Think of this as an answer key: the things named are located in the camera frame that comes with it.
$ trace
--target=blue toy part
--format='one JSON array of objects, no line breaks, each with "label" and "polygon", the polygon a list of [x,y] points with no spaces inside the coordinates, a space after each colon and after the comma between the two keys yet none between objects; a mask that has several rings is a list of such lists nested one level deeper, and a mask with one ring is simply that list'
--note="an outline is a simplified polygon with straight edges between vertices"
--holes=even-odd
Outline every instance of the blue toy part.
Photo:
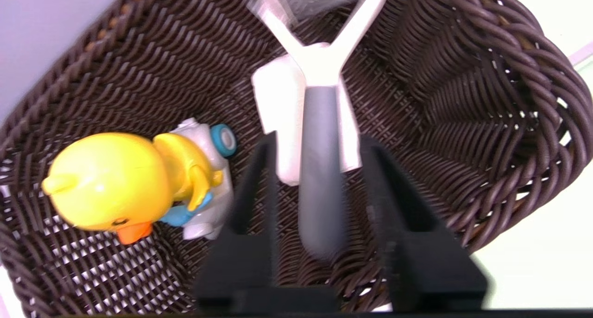
[{"label": "blue toy part", "polygon": [[223,157],[230,157],[237,151],[235,133],[226,124],[217,124],[210,129],[214,147]]},{"label": "blue toy part", "polygon": [[187,206],[180,205],[172,207],[165,216],[161,217],[159,221],[167,223],[172,227],[181,227],[185,223],[188,223],[192,217],[194,217],[202,208],[204,208],[210,201],[212,201],[212,192],[208,192],[196,210],[193,212],[187,210]]}]

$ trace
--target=brown wicker basket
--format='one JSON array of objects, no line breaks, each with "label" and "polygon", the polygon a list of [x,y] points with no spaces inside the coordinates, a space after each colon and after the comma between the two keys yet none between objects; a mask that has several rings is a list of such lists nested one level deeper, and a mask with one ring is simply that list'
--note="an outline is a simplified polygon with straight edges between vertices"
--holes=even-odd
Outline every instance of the brown wicker basket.
[{"label": "brown wicker basket", "polygon": [[[123,247],[111,234],[66,225],[39,183],[77,139],[105,131],[150,138],[192,115],[235,130],[239,181],[262,136],[250,75],[283,54],[246,1],[117,0],[8,118],[1,254],[28,315],[192,310],[191,280],[209,242],[184,241],[160,224]],[[331,41],[348,13],[297,33],[306,43]],[[555,197],[591,160],[591,94],[516,0],[388,0],[344,75],[361,132],[394,153],[470,252]],[[330,267],[303,252],[297,191],[282,187],[280,283],[329,280],[343,310],[365,311],[387,293],[360,173],[347,185],[350,248]]]}]

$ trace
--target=plastic toy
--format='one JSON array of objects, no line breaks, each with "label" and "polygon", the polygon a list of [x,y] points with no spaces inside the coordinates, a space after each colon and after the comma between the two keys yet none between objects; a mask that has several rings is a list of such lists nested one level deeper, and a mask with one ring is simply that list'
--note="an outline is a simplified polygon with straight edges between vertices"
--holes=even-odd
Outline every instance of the plastic toy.
[{"label": "plastic toy", "polygon": [[[152,232],[152,223],[183,226],[186,239],[218,236],[233,200],[228,161],[232,130],[194,119],[150,140],[95,134],[66,147],[42,188],[58,213],[80,229],[112,231],[122,244]],[[186,204],[171,207],[175,201]]]}]

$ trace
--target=white toy body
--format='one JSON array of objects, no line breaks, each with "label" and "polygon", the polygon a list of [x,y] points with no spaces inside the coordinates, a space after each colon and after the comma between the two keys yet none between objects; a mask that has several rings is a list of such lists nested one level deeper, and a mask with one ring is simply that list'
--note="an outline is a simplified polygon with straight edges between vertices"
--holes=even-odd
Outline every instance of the white toy body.
[{"label": "white toy body", "polygon": [[[190,240],[205,236],[209,240],[216,239],[226,220],[233,203],[233,183],[228,161],[219,153],[211,136],[212,130],[207,124],[197,123],[195,119],[187,119],[172,133],[185,136],[204,152],[214,171],[223,171],[222,184],[212,187],[212,201],[183,226],[183,239]],[[223,143],[230,149],[236,149],[237,142],[233,133],[223,131]]]}]

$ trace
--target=duck eye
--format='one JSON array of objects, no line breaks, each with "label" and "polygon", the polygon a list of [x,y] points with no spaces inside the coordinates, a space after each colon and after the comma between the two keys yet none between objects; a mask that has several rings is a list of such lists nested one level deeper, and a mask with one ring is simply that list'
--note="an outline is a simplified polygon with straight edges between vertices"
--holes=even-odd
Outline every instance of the duck eye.
[{"label": "duck eye", "polygon": [[127,218],[121,218],[121,219],[116,219],[115,221],[113,221],[112,225],[114,227],[117,227],[117,225],[124,225],[125,223],[128,223],[130,220]]}]

